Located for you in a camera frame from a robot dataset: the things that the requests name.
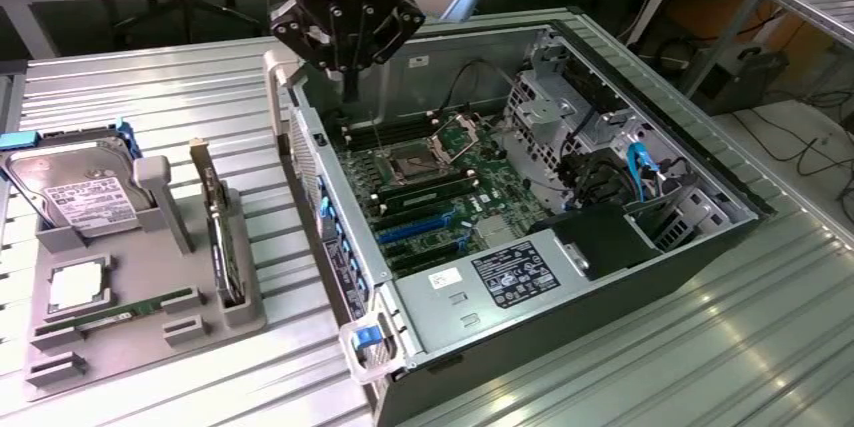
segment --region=green circuit board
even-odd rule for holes
[[[500,239],[508,239],[523,237],[531,225],[551,216],[534,194],[524,188],[523,179],[510,162],[504,158],[498,158],[499,146],[492,142],[488,126],[474,123],[470,125],[476,125],[478,142],[450,164],[428,154],[431,152],[428,138],[383,145],[381,149],[357,152],[339,150],[339,158],[351,187],[377,239],[384,232],[418,224],[422,219],[395,226],[392,229],[377,229],[375,224],[383,219],[383,215],[376,210],[375,201],[371,200],[372,194],[460,170],[475,171],[478,185],[471,192],[430,203],[431,209],[450,214],[448,225],[393,242],[381,243],[380,248],[387,262],[400,276],[416,273],[450,260],[443,257],[412,265],[407,259],[415,254],[430,252],[455,242],[462,243],[464,247],[451,258],[470,255],[494,246],[480,236],[484,230],[483,227],[476,228],[480,221],[488,219],[487,222],[494,225],[500,217],[503,224],[500,221],[499,224],[506,224],[507,227],[502,231]],[[439,140],[448,157],[459,153],[471,143],[468,131],[458,122],[448,123],[442,129]],[[401,174],[400,169],[395,167],[395,159],[407,156],[415,159],[410,160],[408,164],[410,172],[407,173],[412,175]],[[492,244],[498,241],[498,237],[491,239]]]

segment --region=blue latch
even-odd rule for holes
[[[320,199],[320,217],[327,217],[329,215],[329,198],[323,197]]]
[[[352,334],[352,346],[356,350],[361,350],[371,345],[383,342],[383,331],[379,325],[371,325],[356,330]]]
[[[116,120],[116,132],[121,134],[124,140],[128,143],[128,150],[131,151],[131,157],[139,159],[143,157],[143,151],[136,143],[136,135],[133,134],[133,127],[128,124],[121,117]]]
[[[638,187],[638,195],[640,197],[640,202],[643,202],[643,181],[640,180],[640,168],[639,165],[646,165],[652,172],[658,172],[658,164],[652,160],[652,156],[650,152],[646,150],[646,146],[640,142],[634,142],[628,145],[628,150],[626,151],[626,161],[628,164],[628,173],[631,174],[631,178],[635,181],[635,186]]]
[[[23,149],[36,145],[39,145],[39,132],[35,130],[0,134],[0,150]]]

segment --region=white label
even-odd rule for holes
[[[410,69],[414,69],[415,67],[426,67],[427,65],[430,65],[428,55],[422,55],[420,57],[410,58]]]
[[[48,187],[44,193],[77,229],[92,229],[136,219],[133,205],[115,177]]]
[[[456,282],[463,280],[456,267],[451,267],[450,269],[444,269],[442,272],[430,274],[427,278],[430,279],[430,285],[432,285],[434,289],[447,287],[448,285],[455,284]]]

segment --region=hard drive label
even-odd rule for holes
[[[531,242],[471,261],[495,304],[506,309],[560,285]]]
[[[47,187],[44,193],[68,223],[77,229],[103,227],[136,219],[133,205],[115,177]]]

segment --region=pcie slot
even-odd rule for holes
[[[415,237],[416,235],[424,234],[432,230],[442,229],[448,226],[452,218],[454,212],[451,211],[447,214],[416,222],[411,225],[393,228],[376,236],[376,243],[380,245],[389,244],[397,240],[408,239],[410,237]]]
[[[389,263],[389,267],[392,270],[406,270],[428,262],[439,262],[456,257],[459,254],[466,252],[467,240],[468,238],[464,237],[451,243],[440,245],[439,247],[434,247],[424,252],[393,259]]]

